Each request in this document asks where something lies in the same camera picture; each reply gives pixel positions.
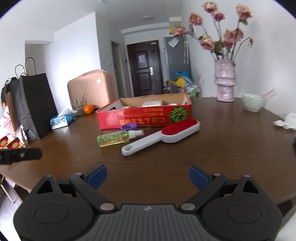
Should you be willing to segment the green spray bottle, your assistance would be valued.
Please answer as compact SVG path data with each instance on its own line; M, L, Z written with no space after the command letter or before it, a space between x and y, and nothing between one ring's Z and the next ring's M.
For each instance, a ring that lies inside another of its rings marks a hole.
M97 143L99 147L107 147L126 143L131 139L138 138L144 135L143 130L119 131L97 136Z

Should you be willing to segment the white red lint brush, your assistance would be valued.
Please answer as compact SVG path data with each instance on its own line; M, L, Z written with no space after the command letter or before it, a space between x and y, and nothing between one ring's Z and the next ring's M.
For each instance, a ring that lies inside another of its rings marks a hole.
M176 143L198 132L200 130L200 127L201 123L198 120L182 120L163 128L161 131L158 131L131 144L123 146L121 152L123 156L129 156L160 141L169 144Z

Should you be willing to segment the translucent plastic container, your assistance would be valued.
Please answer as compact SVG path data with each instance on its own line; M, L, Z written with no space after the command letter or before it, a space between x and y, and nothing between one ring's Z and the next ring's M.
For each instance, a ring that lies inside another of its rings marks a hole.
M148 108L148 107L156 107L156 106L163 106L164 102L162 100L153 100L153 101L145 101L142 104L143 108Z

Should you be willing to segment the snack packages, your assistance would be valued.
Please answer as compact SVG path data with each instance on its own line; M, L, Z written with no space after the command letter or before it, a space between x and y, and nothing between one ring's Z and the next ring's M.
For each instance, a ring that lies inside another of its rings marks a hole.
M1 149L20 149L25 148L28 144L28 139L23 129L23 125L20 125L13 134L9 134L1 137Z

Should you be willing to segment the black paper bag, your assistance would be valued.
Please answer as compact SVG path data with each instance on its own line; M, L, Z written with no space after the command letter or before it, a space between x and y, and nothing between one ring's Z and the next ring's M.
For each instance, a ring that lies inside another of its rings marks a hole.
M50 120L58 112L48 83L46 73L29 75L26 65L19 65L23 71L9 81L12 102L18 124L23 126L30 142L50 132Z

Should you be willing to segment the tissue pack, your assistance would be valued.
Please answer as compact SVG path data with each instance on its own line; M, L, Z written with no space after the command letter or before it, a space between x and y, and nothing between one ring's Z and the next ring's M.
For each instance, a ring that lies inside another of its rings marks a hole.
M57 116L51 118L52 130L68 126L75 118L76 110L65 108Z

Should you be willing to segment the clear glass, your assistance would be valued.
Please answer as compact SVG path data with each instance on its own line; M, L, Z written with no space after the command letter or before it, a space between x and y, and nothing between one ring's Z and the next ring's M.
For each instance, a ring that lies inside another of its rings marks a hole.
M84 106L86 104L86 99L85 97L78 97L74 100L70 100L71 107L75 112L75 116L81 116L84 114Z

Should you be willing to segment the orange fruit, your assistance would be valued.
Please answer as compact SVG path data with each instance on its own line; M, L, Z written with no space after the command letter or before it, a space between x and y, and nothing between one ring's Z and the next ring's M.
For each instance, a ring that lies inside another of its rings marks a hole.
M92 114L94 112L94 106L93 105L85 105L83 108L83 112L86 115Z

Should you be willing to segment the crumpled white tissue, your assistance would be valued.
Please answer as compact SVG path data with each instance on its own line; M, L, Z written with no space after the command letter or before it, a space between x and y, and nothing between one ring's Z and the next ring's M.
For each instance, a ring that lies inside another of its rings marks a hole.
M289 113L284 120L274 121L273 124L275 126L279 126L284 128L285 130L296 130L296 114Z

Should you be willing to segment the white green bowl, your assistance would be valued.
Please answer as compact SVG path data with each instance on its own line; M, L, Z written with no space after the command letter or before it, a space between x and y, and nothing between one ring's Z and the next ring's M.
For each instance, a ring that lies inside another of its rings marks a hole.
M247 111L256 113L262 108L264 99L255 94L245 93L242 95L242 101Z

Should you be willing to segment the purple plastic lid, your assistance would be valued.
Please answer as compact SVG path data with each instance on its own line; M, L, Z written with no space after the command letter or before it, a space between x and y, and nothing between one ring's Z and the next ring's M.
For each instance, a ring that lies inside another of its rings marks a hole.
M137 124L136 123L127 123L125 125L122 125L120 127L121 131L135 131L138 130Z

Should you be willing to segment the red cardboard box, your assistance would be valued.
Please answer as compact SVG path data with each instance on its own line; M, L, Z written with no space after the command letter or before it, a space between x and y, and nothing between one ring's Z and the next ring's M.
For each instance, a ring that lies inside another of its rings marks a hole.
M145 101L162 100L163 106L143 108ZM95 114L102 130L119 129L127 123L165 127L191 118L191 99L186 93L119 98L98 109Z

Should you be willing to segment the yellow blue floor clutter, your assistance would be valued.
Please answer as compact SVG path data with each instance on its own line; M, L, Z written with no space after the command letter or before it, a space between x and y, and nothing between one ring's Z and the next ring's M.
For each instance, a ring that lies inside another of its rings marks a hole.
M186 93L189 97L198 97L201 91L199 79L192 79L185 71L172 71L170 80L166 81L163 93L173 93L175 87L177 93Z

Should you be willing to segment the dark brown door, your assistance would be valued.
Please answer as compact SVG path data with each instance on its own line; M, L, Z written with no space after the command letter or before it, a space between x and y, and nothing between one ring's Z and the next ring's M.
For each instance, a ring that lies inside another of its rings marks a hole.
M135 97L163 93L163 75L157 40L127 45Z

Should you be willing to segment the grey refrigerator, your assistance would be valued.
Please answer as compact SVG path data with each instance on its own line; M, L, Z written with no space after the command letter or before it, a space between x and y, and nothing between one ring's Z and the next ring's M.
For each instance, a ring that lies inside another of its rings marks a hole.
M191 78L189 47L185 37L175 38L172 34L165 35L164 46L170 93L178 93L178 88L170 81L177 80L175 72L185 72L186 77Z

